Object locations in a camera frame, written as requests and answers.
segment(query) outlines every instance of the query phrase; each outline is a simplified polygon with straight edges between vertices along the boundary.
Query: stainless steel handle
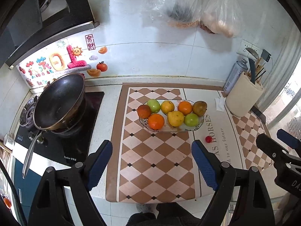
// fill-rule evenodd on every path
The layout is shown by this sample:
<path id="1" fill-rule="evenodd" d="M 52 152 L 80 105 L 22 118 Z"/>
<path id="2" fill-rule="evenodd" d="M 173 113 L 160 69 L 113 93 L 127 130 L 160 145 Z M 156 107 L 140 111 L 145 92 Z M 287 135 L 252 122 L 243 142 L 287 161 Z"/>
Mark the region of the stainless steel handle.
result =
<path id="1" fill-rule="evenodd" d="M 38 138 L 42 135 L 42 131 L 39 131 L 39 133 L 37 134 L 37 136 L 35 136 L 35 138 L 32 140 L 28 150 L 27 150 L 27 153 L 26 153 L 26 156 L 25 156 L 25 161 L 24 161 L 24 164 L 23 164 L 23 168 L 22 168 L 22 178 L 24 179 L 28 173 L 28 170 L 29 170 L 29 166 L 30 166 L 30 163 L 31 163 L 31 159 L 33 157 L 33 149 L 35 147 L 35 144 L 36 144 L 36 141 L 38 140 Z"/>
<path id="2" fill-rule="evenodd" d="M 20 203 L 22 204 L 22 191 L 20 188 L 19 188 L 19 197 L 20 197 Z"/>

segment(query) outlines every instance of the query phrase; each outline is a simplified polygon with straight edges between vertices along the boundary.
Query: black pants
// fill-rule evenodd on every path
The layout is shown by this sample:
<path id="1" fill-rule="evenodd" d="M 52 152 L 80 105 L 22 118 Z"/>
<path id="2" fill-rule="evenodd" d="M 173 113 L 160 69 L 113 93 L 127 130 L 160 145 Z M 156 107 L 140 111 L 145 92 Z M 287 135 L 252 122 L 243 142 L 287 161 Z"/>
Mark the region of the black pants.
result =
<path id="1" fill-rule="evenodd" d="M 158 204 L 156 207 L 157 211 L 159 212 L 157 219 L 165 219 L 165 218 L 171 218 L 171 217 L 186 217 L 191 216 L 194 218 L 194 216 L 185 210 L 183 207 L 181 207 L 178 203 L 164 203 L 164 204 Z M 148 220 L 154 220 L 156 219 L 156 216 L 153 213 L 136 213 L 132 215 L 127 223 L 126 226 L 135 225 L 144 221 Z"/>

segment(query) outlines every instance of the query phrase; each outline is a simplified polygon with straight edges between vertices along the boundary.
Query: cherry tomato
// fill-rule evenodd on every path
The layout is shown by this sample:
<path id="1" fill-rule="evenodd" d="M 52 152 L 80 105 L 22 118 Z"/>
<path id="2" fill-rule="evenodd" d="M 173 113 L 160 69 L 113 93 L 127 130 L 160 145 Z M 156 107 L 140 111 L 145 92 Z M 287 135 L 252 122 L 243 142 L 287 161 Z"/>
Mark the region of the cherry tomato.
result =
<path id="1" fill-rule="evenodd" d="M 211 143 L 213 141 L 213 138 L 211 136 L 207 136 L 205 138 L 206 143 Z"/>

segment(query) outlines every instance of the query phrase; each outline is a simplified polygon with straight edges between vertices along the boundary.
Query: power outlet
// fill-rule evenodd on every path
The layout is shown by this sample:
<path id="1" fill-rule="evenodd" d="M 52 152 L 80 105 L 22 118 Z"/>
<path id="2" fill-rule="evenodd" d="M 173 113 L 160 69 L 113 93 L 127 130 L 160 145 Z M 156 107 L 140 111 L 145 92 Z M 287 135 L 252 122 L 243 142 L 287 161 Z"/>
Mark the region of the power outlet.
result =
<path id="1" fill-rule="evenodd" d="M 249 43 L 246 40 L 242 40 L 237 53 L 248 57 L 249 52 L 246 50 L 246 47 L 252 47 L 252 43 Z"/>
<path id="2" fill-rule="evenodd" d="M 251 48 L 254 49 L 255 52 L 257 52 L 257 54 L 258 54 L 259 57 L 261 56 L 261 54 L 262 54 L 262 49 L 258 48 L 258 47 L 255 46 L 255 45 L 252 45 Z"/>

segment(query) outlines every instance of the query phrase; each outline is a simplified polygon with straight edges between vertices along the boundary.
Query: blue gripper pad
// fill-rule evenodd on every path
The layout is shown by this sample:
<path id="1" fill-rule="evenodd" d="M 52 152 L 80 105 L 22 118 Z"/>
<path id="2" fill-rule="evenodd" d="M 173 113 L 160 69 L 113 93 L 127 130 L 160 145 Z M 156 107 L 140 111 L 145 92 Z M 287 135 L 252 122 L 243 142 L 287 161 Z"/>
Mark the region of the blue gripper pad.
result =
<path id="1" fill-rule="evenodd" d="M 290 146 L 292 149 L 297 149 L 299 147 L 299 140 L 283 129 L 277 131 L 277 138 L 279 138 L 283 143 Z"/>
<path id="2" fill-rule="evenodd" d="M 88 191 L 91 191 L 92 188 L 96 187 L 100 181 L 100 178 L 105 170 L 111 155 L 113 152 L 113 146 L 111 142 L 108 142 L 97 160 L 95 161 L 92 169 L 89 171 L 89 182 L 87 185 Z"/>
<path id="3" fill-rule="evenodd" d="M 207 186 L 216 191 L 219 187 L 216 182 L 216 173 L 196 141 L 192 143 L 191 152 Z"/>

